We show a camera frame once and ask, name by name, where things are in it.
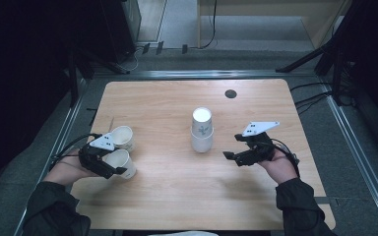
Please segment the white paper cup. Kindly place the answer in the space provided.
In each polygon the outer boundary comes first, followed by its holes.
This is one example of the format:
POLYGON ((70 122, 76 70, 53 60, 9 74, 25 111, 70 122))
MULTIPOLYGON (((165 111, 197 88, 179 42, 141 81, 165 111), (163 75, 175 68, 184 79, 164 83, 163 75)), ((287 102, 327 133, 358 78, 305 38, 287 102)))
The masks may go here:
POLYGON ((128 170, 125 173, 119 175, 123 179, 131 179, 137 172, 134 162, 126 149, 118 149, 110 153, 105 162, 113 169, 116 167, 127 168, 128 170))
POLYGON ((191 132, 191 145, 192 149, 196 152, 207 152, 213 146, 214 131, 209 132, 206 135, 202 135, 199 132, 191 132))
POLYGON ((117 148, 131 152, 135 148, 134 133, 128 126, 120 126, 111 132, 112 141, 117 148))
POLYGON ((207 137, 212 132, 212 112, 206 107, 198 107, 192 113, 192 132, 197 137, 207 137))

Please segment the person's right hand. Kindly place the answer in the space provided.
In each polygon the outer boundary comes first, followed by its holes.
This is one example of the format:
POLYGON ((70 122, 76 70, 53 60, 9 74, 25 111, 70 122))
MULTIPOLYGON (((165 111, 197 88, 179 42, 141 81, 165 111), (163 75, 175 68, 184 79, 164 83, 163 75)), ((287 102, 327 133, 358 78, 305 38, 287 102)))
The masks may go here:
POLYGON ((267 171, 278 185, 298 177, 291 162, 279 150, 274 152, 271 160, 264 160, 259 165, 267 171))

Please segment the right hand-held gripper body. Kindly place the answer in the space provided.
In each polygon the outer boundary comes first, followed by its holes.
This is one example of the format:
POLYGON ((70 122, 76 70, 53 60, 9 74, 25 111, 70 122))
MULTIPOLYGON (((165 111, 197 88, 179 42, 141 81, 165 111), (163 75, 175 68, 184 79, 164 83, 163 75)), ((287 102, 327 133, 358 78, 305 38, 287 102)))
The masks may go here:
POLYGON ((241 133, 243 137, 248 138, 245 143, 249 149, 238 154, 237 165, 253 165, 264 160, 271 160, 275 146, 267 135, 267 131, 279 126, 279 124, 279 121, 250 122, 241 133))

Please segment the person's left hand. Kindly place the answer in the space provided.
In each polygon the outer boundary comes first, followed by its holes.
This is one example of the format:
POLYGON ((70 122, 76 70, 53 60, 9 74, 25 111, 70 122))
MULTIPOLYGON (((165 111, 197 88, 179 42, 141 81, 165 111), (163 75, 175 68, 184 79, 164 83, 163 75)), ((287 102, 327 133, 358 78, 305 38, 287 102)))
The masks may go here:
POLYGON ((54 165, 43 181, 70 186, 76 181, 88 177, 96 177, 96 174, 82 166, 79 151, 73 149, 54 165))

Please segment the black metal stand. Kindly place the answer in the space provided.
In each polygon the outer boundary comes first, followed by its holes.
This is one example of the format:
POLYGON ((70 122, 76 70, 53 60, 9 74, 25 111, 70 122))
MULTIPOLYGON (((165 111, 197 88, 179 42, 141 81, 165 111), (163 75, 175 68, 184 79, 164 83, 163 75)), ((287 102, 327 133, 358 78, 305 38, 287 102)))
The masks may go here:
POLYGON ((129 70, 121 69, 118 65, 102 60, 88 50, 72 46, 68 51, 68 76, 70 80, 70 106, 73 107, 79 101, 79 84, 77 72, 86 79, 92 79, 95 71, 91 66, 96 62, 99 66, 118 75, 128 75, 129 70))

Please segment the black cabinet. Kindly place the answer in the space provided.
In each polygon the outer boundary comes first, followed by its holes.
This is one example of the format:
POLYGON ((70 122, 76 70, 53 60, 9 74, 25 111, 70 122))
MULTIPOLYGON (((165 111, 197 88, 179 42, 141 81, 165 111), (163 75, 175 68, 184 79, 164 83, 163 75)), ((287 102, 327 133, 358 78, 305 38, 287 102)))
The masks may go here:
POLYGON ((113 46, 113 61, 119 63, 136 51, 142 20, 138 0, 100 0, 100 3, 113 46))

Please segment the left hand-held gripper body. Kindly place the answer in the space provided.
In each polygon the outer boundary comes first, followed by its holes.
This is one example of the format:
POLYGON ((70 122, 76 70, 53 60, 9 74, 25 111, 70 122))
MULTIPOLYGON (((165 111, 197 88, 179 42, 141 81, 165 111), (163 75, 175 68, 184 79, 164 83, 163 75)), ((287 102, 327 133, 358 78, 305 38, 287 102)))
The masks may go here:
POLYGON ((102 158, 110 153, 111 150, 92 147, 91 143, 87 143, 79 150, 79 160, 86 169, 98 176, 109 179, 114 174, 115 169, 104 162, 102 158))

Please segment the light wooden furniture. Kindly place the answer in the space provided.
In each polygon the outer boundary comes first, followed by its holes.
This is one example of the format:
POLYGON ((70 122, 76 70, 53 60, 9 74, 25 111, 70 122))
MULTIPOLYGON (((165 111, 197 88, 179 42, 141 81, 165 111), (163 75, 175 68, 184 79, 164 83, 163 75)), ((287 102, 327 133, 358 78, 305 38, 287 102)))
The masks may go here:
POLYGON ((198 45, 202 16, 278 16, 300 17, 313 46, 319 47, 351 3, 352 0, 197 0, 198 45))

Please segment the metal floor rail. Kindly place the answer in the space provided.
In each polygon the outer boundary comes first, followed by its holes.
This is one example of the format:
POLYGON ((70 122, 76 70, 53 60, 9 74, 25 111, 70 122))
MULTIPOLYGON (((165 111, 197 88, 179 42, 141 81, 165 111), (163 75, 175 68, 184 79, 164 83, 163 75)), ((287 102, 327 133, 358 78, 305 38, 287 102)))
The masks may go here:
POLYGON ((12 203, 17 203, 16 227, 10 236, 22 236, 22 225, 27 212, 27 202, 35 186, 44 178, 54 154, 59 153, 78 135, 73 126, 80 112, 88 81, 78 80, 79 98, 70 105, 70 98, 63 99, 44 123, 32 144, 15 158, 10 178, 14 188, 12 203))
POLYGON ((137 71, 129 74, 96 72, 95 79, 113 81, 171 81, 171 80, 241 80, 314 77, 310 70, 281 73, 276 70, 176 70, 176 71, 137 71))
POLYGON ((362 147, 362 142, 358 139, 350 121, 347 119, 344 110, 339 107, 336 102, 329 97, 328 104, 336 118, 337 123, 346 139, 347 145, 352 153, 352 157, 356 162, 358 170, 372 196, 375 205, 378 208, 378 176, 376 175, 368 156, 362 147))

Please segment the black tripod stand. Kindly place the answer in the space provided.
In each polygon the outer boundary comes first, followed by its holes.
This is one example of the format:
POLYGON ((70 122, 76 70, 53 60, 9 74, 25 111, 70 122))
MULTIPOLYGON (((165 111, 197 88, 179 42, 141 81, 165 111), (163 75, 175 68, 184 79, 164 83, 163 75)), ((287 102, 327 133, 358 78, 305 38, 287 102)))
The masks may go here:
POLYGON ((316 74, 334 70, 331 95, 338 105, 346 95, 344 77, 353 79, 378 105, 378 0, 352 0, 331 39, 278 71, 291 72, 314 58, 319 59, 316 74))

